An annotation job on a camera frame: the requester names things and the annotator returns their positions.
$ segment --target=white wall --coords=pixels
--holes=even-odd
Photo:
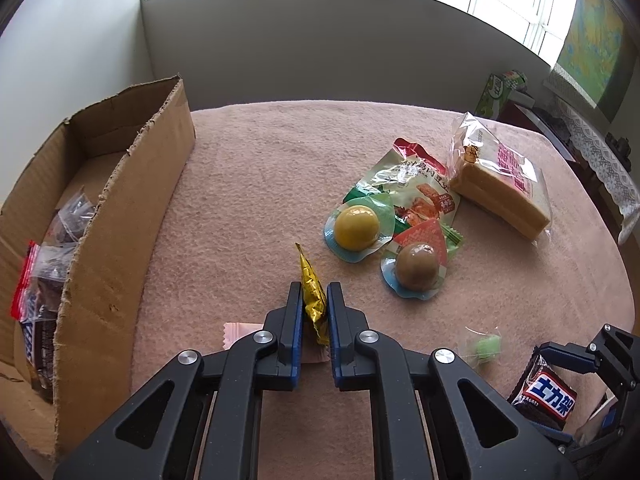
[[[435,0],[146,0],[156,76],[179,72],[191,109],[296,99],[473,110],[490,72],[549,66]]]
[[[631,178],[640,189],[640,59],[636,59],[634,73],[629,82],[625,98],[614,117],[609,131],[614,137],[626,137],[631,146]],[[640,223],[634,230],[636,240],[640,244]]]
[[[25,0],[0,36],[0,202],[61,120],[151,79],[140,0]]]

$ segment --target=pink packet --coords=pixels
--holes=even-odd
[[[225,338],[222,348],[229,350],[231,345],[257,330],[262,330],[262,323],[225,323]],[[324,363],[330,360],[327,346],[316,343],[315,335],[309,329],[307,323],[303,325],[302,336],[302,362]]]

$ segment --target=white lace cloth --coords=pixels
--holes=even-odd
[[[558,98],[557,101],[562,120],[569,129],[571,142],[589,163],[622,213],[622,230],[618,235],[618,245],[622,245],[640,218],[638,187],[600,133],[562,99]]]

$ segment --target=yellow ball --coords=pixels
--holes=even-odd
[[[363,251],[372,246],[380,233],[380,220],[373,209],[365,205],[353,205],[335,219],[335,241],[348,251]]]

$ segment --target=sliced bread bag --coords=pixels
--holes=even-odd
[[[454,122],[450,188],[498,215],[530,240],[551,224],[542,171],[466,113]]]

